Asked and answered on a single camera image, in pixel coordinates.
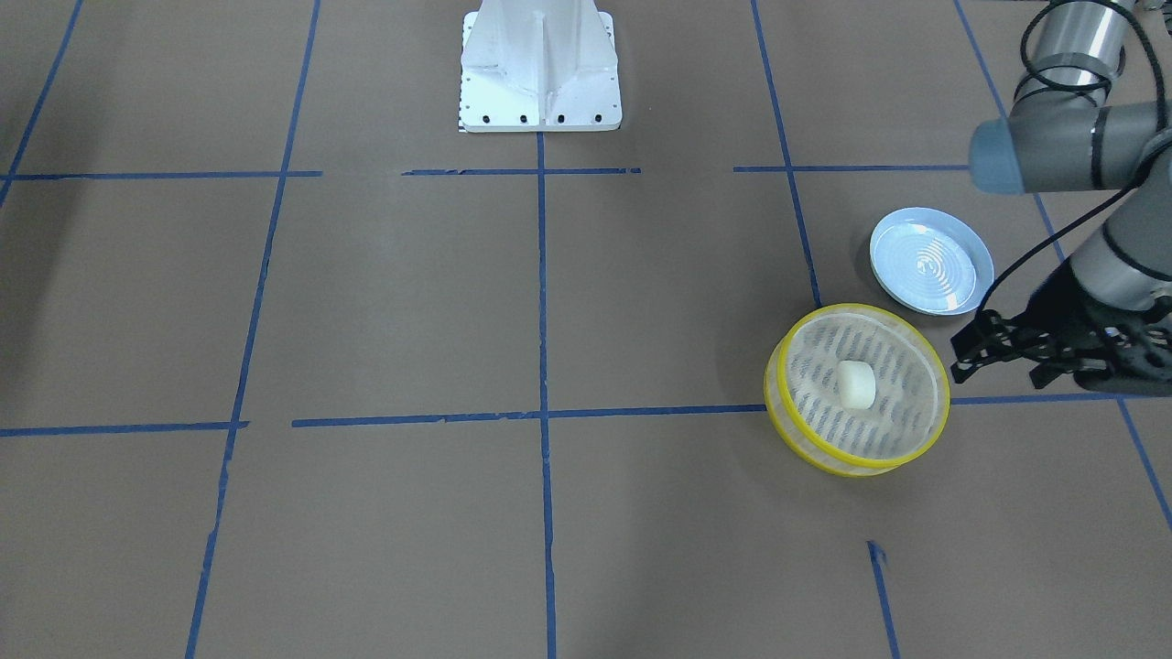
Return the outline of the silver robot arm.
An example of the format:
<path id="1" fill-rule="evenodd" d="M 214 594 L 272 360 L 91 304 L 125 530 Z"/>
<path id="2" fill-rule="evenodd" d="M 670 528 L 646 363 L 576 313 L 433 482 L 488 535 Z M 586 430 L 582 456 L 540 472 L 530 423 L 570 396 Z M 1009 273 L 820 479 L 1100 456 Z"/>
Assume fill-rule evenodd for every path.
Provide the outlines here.
<path id="1" fill-rule="evenodd" d="M 1010 318 L 983 295 L 950 338 L 954 383 L 992 364 L 1031 362 L 1037 389 L 1167 396 L 1171 192 L 1168 95 L 1132 1 L 1050 1 L 1020 41 L 1023 76 L 1006 118 L 970 137 L 970 179 L 988 193 L 1110 191 L 1102 216 Z"/>

